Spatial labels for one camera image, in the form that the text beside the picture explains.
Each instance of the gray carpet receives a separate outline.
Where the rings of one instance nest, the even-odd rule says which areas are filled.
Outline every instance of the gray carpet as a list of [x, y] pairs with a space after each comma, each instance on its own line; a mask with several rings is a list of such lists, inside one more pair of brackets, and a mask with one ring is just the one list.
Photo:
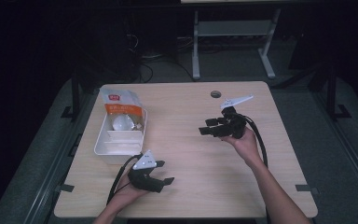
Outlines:
[[[269, 57], [277, 77], [267, 79], [256, 49], [251, 43], [241, 50], [222, 50], [200, 55], [199, 81], [266, 81], [278, 84], [297, 71], [287, 70], [294, 41], [274, 41]], [[178, 55], [177, 62], [160, 58], [147, 64], [153, 69], [150, 82], [192, 81], [190, 52]], [[143, 66], [144, 78], [151, 70]], [[317, 224], [358, 223], [358, 175], [351, 165], [345, 148], [337, 138], [338, 125], [358, 153], [358, 100], [348, 84], [337, 82], [337, 103], [344, 104], [351, 119], [338, 122], [326, 116], [321, 102], [325, 92], [312, 93], [306, 88], [306, 77], [285, 90], [272, 90], [283, 123], [292, 141], [299, 163], [319, 209], [313, 219]], [[72, 161], [68, 154], [77, 136], [83, 132], [96, 94], [81, 94], [81, 114], [75, 122], [62, 119], [66, 106], [71, 105], [71, 85], [66, 83], [51, 107], [45, 122], [30, 146], [16, 175], [0, 202], [0, 223], [91, 223], [92, 218], [59, 218], [50, 213], [57, 184]]]

